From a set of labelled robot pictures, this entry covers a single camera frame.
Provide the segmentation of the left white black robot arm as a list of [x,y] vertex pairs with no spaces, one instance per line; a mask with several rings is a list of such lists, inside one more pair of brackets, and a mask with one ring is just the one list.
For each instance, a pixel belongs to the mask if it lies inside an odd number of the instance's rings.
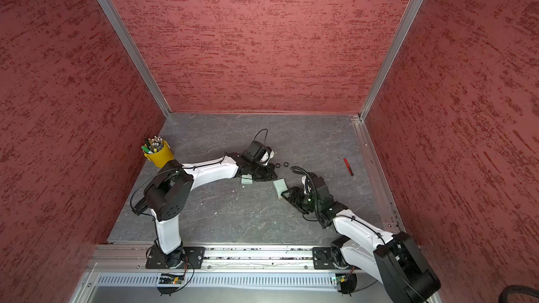
[[191,261],[185,251],[179,229],[179,214],[192,190],[216,182],[250,177],[254,182],[272,182],[278,179],[275,165],[247,159],[240,154],[198,164],[180,164],[173,159],[152,178],[143,182],[143,197],[131,204],[136,215],[149,215],[154,220],[157,238],[147,251],[147,269],[180,269],[189,266],[199,269],[197,260]]

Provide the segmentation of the red marker pen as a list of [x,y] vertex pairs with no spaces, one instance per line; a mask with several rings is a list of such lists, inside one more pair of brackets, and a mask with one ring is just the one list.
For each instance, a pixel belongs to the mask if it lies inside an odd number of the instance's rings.
[[344,162],[350,176],[354,176],[355,174],[354,174],[354,172],[353,172],[353,170],[351,168],[351,165],[350,165],[349,161],[346,158],[343,158],[343,162]]

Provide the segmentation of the front aluminium rail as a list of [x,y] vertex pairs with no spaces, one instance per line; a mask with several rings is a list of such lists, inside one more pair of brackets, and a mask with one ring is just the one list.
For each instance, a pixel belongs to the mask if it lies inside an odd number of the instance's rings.
[[[88,262],[94,272],[148,272],[145,268],[151,243],[101,244]],[[205,247],[201,272],[329,272],[313,265],[316,245],[201,244]]]

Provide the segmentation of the yellow pen cup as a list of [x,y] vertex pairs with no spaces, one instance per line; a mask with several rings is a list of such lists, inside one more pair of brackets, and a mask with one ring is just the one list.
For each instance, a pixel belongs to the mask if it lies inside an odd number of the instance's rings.
[[169,161],[174,160],[174,155],[167,141],[164,140],[164,147],[154,154],[144,153],[148,161],[151,161],[156,167],[163,168]]

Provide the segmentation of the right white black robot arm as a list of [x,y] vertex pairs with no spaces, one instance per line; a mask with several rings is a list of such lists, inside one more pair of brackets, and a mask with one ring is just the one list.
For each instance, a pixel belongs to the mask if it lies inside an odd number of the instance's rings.
[[405,232],[393,234],[362,220],[326,193],[308,194],[299,187],[282,192],[282,198],[301,214],[314,214],[322,227],[340,235],[332,248],[332,263],[352,266],[380,282],[393,302],[426,302],[441,281],[416,242]]

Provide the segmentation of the aluminium corner post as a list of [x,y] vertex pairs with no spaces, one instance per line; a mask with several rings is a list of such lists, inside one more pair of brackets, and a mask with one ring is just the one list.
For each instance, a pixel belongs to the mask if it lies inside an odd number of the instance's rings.
[[151,95],[161,109],[163,115],[166,118],[169,118],[172,114],[171,108],[169,107],[168,102],[164,97],[164,94],[161,92],[161,89],[159,88],[155,78],[150,71],[150,68],[144,61],[142,54],[136,46],[136,43],[130,35],[128,28],[124,24],[112,0],[97,0],[97,2],[99,3],[109,23],[112,25],[114,31],[119,37],[120,42],[122,42],[124,49],[128,53],[133,64],[136,66],[137,71],[141,75],[146,87],[149,89]]
[[382,88],[382,85],[392,67],[394,60],[396,59],[398,52],[406,39],[408,31],[414,23],[415,17],[420,10],[424,0],[409,0],[406,9],[401,17],[399,25],[394,33],[392,42],[384,57],[384,60],[380,66],[380,69],[376,75],[373,85],[369,91],[369,94],[359,112],[359,120],[365,122],[367,116],[374,104],[378,92]]

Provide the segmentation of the left aluminium corner post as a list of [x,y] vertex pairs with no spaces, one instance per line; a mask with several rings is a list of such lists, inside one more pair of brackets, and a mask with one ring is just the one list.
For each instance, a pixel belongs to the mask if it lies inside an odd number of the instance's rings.
[[133,64],[136,66],[137,71],[141,75],[146,87],[149,89],[151,95],[161,109],[163,115],[166,118],[169,118],[172,114],[171,108],[169,107],[168,102],[164,97],[164,94],[161,92],[161,89],[159,88],[155,78],[150,71],[150,68],[144,61],[142,54],[136,46],[136,43],[130,35],[128,28],[124,24],[112,0],[97,0],[97,2],[99,3],[109,23],[112,25],[114,31],[119,37],[120,42],[122,42],[124,49],[128,53]]

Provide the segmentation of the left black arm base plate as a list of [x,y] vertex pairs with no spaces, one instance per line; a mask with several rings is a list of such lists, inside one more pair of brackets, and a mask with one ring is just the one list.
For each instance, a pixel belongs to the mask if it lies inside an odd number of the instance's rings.
[[154,244],[147,250],[146,269],[183,269],[190,266],[200,269],[204,260],[205,247],[178,247],[169,254],[165,254],[160,247]]

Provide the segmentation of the right aluminium corner post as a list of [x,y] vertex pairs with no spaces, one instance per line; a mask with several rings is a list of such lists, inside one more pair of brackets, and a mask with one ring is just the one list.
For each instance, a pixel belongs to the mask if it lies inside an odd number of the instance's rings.
[[359,120],[365,122],[367,116],[374,104],[378,92],[382,88],[382,85],[392,67],[394,60],[396,59],[398,52],[406,39],[408,31],[414,23],[415,17],[420,10],[424,0],[409,0],[406,9],[401,17],[399,25],[394,33],[392,42],[384,57],[384,60],[380,66],[380,69],[376,75],[373,85],[369,91],[369,94],[359,112]]

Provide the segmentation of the pens in cup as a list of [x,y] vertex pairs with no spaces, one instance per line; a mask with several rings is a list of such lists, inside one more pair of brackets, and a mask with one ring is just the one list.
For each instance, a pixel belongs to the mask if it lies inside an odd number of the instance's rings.
[[145,154],[156,154],[163,150],[164,144],[165,142],[161,137],[154,136],[151,138],[145,138],[141,149]]

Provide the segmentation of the pale green box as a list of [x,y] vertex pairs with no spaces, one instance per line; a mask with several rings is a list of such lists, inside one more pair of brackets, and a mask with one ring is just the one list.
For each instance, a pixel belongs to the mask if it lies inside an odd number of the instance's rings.
[[283,199],[282,193],[286,192],[289,188],[284,179],[275,180],[273,182],[274,188],[277,192],[278,199]]

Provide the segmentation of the pale green lift-off lid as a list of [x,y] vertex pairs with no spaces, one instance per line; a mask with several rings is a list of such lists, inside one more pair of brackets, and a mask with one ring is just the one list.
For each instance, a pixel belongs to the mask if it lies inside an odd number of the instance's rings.
[[253,184],[253,179],[250,175],[243,175],[241,177],[241,184],[243,185],[252,185]]

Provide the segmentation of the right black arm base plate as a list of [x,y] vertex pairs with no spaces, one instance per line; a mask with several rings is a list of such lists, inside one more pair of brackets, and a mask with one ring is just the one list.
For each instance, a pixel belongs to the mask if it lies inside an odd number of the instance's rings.
[[312,249],[314,268],[317,270],[349,269],[350,265],[336,247],[314,247]]

